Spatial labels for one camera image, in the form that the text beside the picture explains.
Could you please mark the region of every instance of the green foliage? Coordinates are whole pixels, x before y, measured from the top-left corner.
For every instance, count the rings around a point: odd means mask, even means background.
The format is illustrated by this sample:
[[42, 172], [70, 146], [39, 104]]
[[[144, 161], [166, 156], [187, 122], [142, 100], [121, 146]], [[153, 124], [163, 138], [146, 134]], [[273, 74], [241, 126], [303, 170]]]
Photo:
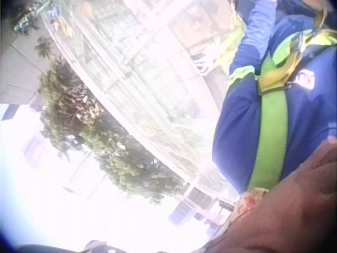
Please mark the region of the green foliage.
[[60, 153], [89, 147], [112, 182], [153, 203], [179, 194], [182, 179], [137, 142], [97, 101], [69, 64], [55, 59], [41, 78], [42, 134]]
[[50, 59], [50, 56], [53, 55], [52, 52], [52, 39], [44, 36], [40, 36], [37, 39], [38, 44], [34, 47], [37, 51], [38, 56], [42, 58]]

